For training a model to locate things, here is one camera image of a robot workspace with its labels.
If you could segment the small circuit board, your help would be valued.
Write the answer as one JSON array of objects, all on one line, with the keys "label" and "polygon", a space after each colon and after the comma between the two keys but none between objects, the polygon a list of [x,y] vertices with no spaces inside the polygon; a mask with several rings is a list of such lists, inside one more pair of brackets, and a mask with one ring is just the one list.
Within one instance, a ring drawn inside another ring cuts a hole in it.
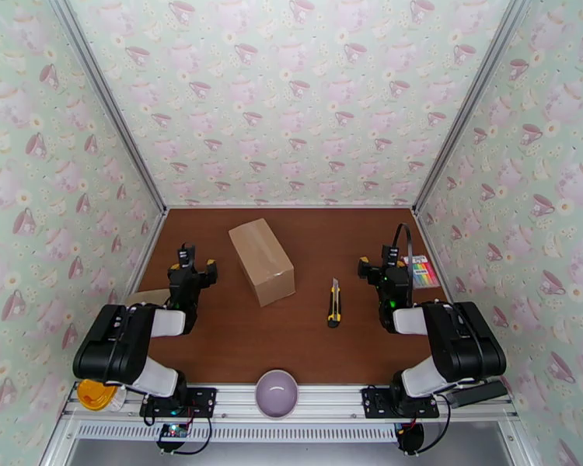
[{"label": "small circuit board", "polygon": [[188,423],[164,423],[159,432],[159,443],[185,443],[190,435]]}]

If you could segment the brown cardboard box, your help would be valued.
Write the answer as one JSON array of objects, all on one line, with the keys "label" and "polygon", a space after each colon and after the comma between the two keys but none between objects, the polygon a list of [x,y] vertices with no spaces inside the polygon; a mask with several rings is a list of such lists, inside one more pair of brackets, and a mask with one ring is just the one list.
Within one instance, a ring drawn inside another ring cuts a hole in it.
[{"label": "brown cardboard box", "polygon": [[265,219],[241,224],[229,237],[259,306],[295,293],[295,268]]}]

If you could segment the black rectangular adapter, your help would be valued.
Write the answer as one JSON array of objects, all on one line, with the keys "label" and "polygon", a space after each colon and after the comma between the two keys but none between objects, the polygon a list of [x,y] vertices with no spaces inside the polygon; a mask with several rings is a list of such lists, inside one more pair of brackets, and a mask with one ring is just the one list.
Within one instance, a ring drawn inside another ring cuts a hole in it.
[{"label": "black rectangular adapter", "polygon": [[454,409],[457,409],[496,399],[507,394],[508,390],[501,381],[485,381],[469,388],[450,391],[445,394],[445,398]]}]

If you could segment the black round controller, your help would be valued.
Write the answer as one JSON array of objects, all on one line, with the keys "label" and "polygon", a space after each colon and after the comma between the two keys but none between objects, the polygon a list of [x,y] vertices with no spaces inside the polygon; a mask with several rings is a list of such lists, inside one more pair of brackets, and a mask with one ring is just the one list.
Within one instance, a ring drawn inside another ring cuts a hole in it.
[{"label": "black round controller", "polygon": [[424,444],[424,427],[420,423],[396,424],[398,448],[406,455],[415,455]]}]

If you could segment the aluminium frame post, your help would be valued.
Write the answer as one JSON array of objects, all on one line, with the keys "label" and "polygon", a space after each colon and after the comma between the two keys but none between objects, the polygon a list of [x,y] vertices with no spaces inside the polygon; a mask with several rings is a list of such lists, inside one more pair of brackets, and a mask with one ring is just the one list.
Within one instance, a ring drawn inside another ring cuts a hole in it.
[{"label": "aluminium frame post", "polygon": [[123,145],[131,164],[135,167],[141,184],[152,198],[157,211],[162,215],[167,214],[168,208],[164,199],[154,183],[152,174],[145,164],[145,160],[138,150],[138,146],[124,119],[123,113],[112,93],[102,68],[99,66],[96,55],[91,48],[91,43],[82,30],[70,1],[48,0],[48,2],[99,100],[105,117],[110,121],[114,131],[117,133],[119,142]]},{"label": "aluminium frame post", "polygon": [[445,140],[442,142],[416,200],[412,204],[411,211],[415,217],[420,215],[422,207],[427,203],[441,173],[449,163],[450,156],[463,137],[466,126],[473,117],[480,100],[483,98],[484,91],[490,84],[502,56],[508,49],[512,37],[526,16],[531,2],[532,0],[509,0],[506,10],[501,17],[501,21],[497,25],[494,36],[473,77],[471,85],[462,100],[459,111],[449,128]]}]

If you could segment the yellow black utility knife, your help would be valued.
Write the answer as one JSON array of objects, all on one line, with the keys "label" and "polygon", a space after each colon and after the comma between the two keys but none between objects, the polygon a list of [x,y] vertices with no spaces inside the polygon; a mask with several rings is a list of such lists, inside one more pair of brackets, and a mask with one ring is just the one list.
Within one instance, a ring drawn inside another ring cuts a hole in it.
[{"label": "yellow black utility knife", "polygon": [[330,307],[327,315],[327,326],[336,328],[341,320],[340,285],[337,278],[333,278],[330,288]]}]

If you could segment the purple bowl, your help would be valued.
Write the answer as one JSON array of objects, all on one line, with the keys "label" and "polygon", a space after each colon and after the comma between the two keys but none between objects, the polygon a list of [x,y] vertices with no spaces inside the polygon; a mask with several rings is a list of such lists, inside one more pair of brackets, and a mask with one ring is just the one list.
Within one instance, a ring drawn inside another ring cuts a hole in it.
[{"label": "purple bowl", "polygon": [[264,417],[282,420],[298,404],[298,383],[286,370],[269,370],[256,383],[255,402]]}]

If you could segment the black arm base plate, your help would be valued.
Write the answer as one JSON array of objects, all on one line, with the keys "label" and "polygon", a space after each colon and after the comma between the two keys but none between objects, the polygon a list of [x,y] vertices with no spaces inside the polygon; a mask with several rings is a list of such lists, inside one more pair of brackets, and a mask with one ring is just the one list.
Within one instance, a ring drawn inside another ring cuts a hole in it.
[{"label": "black arm base plate", "polygon": [[211,418],[215,407],[215,388],[180,385],[169,397],[149,395],[143,399],[140,417],[148,421],[159,418]]},{"label": "black arm base plate", "polygon": [[437,402],[431,396],[414,398],[392,388],[369,386],[361,389],[361,403],[366,419],[437,419]]}]

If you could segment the pack of coloured pens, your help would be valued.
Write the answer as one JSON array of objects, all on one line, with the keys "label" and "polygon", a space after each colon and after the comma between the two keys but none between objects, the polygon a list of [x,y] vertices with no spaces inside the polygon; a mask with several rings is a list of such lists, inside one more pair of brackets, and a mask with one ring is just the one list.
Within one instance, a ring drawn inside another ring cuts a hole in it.
[{"label": "pack of coloured pens", "polygon": [[441,283],[438,275],[432,266],[431,260],[425,255],[418,255],[412,258],[412,269],[409,266],[409,257],[402,256],[400,261],[403,265],[404,272],[408,276],[412,276],[412,284],[414,289],[427,289],[440,287]]}]

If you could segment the aluminium mounting rail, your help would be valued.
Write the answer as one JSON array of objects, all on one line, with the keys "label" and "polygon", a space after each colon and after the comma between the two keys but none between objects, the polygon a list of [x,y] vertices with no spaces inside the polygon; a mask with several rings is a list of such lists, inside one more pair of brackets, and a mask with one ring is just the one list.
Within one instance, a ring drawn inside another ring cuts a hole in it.
[{"label": "aluminium mounting rail", "polygon": [[[252,384],[216,384],[213,421],[216,423],[265,423],[269,419],[257,408]],[[285,423],[360,423],[365,422],[359,384],[302,384],[298,403]],[[94,419],[140,422],[144,396],[128,392],[116,412],[94,412],[83,407],[72,392],[61,413],[62,419]],[[508,396],[452,410],[456,422],[516,421],[518,414]]]}]

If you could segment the beige flat oval object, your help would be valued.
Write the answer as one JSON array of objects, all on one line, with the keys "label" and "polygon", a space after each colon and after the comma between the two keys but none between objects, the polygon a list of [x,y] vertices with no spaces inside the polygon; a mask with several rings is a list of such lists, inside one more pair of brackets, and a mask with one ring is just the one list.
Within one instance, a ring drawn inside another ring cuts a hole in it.
[{"label": "beige flat oval object", "polygon": [[124,305],[126,307],[135,304],[154,304],[163,306],[167,303],[168,299],[169,289],[144,290],[127,296]]}]

